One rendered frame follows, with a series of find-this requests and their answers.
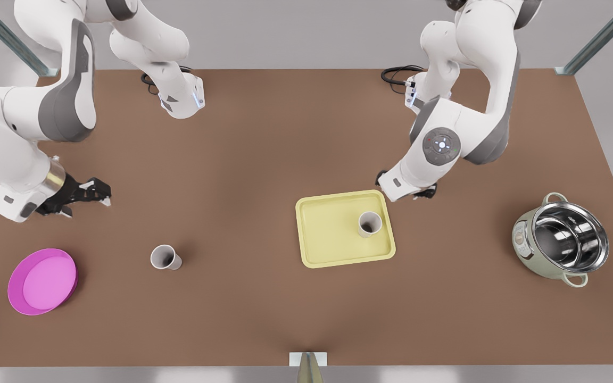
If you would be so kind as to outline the silver frame post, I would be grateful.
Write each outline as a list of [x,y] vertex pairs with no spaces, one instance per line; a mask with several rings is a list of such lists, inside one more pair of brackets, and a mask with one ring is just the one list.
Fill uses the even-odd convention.
[[32,50],[0,19],[0,41],[5,44],[19,59],[21,59],[39,77],[55,77],[59,74],[56,68],[49,68]]
[[290,352],[289,366],[298,367],[297,383],[324,383],[320,368],[328,366],[326,352]]
[[613,39],[613,17],[567,64],[554,68],[556,75],[576,75],[611,39]]

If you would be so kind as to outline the pale yellow tray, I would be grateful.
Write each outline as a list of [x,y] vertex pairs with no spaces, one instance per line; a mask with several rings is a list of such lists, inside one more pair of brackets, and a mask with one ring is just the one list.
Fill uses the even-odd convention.
[[[358,230],[365,211],[378,213],[384,223],[369,238],[360,237]],[[387,260],[396,253],[384,194],[377,190],[299,199],[296,223],[300,257],[310,269]]]

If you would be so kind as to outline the green pot with steel inside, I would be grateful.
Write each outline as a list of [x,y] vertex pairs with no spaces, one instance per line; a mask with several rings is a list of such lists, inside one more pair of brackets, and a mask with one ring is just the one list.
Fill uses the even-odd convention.
[[589,273],[602,267],[610,253],[608,235],[598,218],[556,192],[519,217],[511,242],[530,271],[572,288],[584,288]]

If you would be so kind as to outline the white IKEA cup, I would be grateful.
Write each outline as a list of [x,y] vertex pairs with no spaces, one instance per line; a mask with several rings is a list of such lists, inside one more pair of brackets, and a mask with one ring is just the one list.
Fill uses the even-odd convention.
[[182,259],[170,245],[159,245],[150,255],[151,265],[159,270],[178,270],[182,266]]
[[358,218],[359,235],[362,238],[369,238],[378,233],[384,225],[382,217],[373,211],[365,211]]

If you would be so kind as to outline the pink plate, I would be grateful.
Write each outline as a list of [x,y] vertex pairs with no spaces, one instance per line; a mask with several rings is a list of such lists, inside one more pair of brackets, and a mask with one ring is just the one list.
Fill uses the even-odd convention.
[[77,284],[78,268],[70,254],[61,249],[41,249],[15,267],[7,297],[17,312],[41,315],[65,303]]

